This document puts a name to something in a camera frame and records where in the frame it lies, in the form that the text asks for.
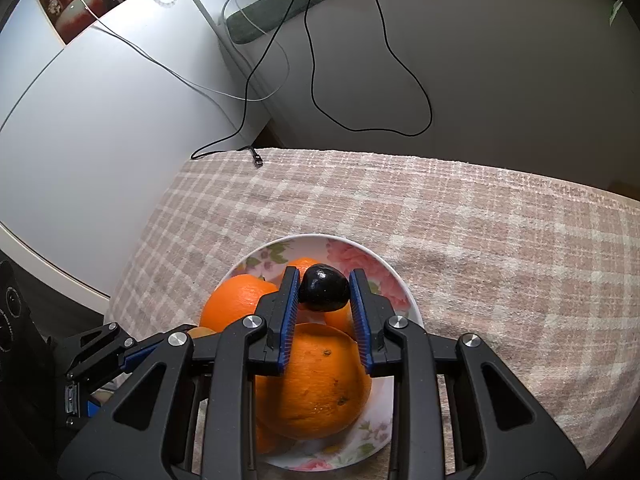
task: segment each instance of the white floral plate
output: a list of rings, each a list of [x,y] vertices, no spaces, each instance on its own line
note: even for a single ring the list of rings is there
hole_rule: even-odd
[[[397,313],[423,326],[414,297],[395,270],[366,247],[346,238],[323,234],[280,238],[242,258],[220,283],[237,274],[262,276],[271,281],[288,262],[303,256],[329,264],[345,276],[353,269],[364,269],[373,292],[389,298]],[[308,321],[323,322],[321,315],[300,311],[298,322]],[[360,462],[385,447],[391,439],[393,398],[393,378],[375,378],[364,410],[346,430],[327,438],[296,441],[287,450],[261,458],[294,471],[326,471]]]

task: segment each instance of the black plum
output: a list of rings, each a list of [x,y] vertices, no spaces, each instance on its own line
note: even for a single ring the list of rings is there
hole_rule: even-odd
[[[349,301],[349,282],[332,266],[312,265],[302,277],[298,300],[314,312],[339,310]]]

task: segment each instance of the pink and white plaid cloth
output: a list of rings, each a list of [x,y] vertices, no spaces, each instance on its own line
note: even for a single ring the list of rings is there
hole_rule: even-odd
[[[640,395],[640,203],[459,162],[261,154],[260,169],[248,152],[185,163],[107,320],[138,339],[197,323],[222,276],[261,244],[308,232],[350,238],[402,276],[430,332],[479,333],[587,463],[602,452]],[[387,463],[388,449],[328,475],[382,479]]]

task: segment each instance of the floor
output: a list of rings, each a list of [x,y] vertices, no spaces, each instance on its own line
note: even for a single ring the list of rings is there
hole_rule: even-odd
[[[11,259],[0,251],[0,261]],[[11,261],[20,292],[31,310],[31,319],[44,337],[60,340],[102,325],[98,314],[31,276]]]

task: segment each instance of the blue part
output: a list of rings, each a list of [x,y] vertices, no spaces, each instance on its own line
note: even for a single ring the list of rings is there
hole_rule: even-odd
[[[351,317],[353,317],[353,328],[358,341],[360,352],[360,362],[367,374],[373,368],[373,357],[371,355],[371,330],[367,321],[367,314],[362,303],[362,294],[353,271],[349,275],[349,288],[351,289]]]
[[[146,356],[151,354],[151,352],[156,349],[159,344],[160,343],[158,342],[155,345],[143,348],[139,352],[126,357],[122,366],[120,367],[120,370],[127,374],[130,373],[130,371],[134,370],[145,359]]]
[[[98,413],[99,409],[100,409],[100,406],[92,403],[90,400],[86,402],[86,414],[88,416],[94,416],[96,413]]]
[[[298,316],[298,287],[300,286],[300,271],[296,269],[293,282],[289,289],[287,307],[282,319],[282,331],[280,332],[280,352],[278,353],[278,371],[282,374],[289,364],[291,357],[291,343],[293,342],[293,329],[296,327]]]

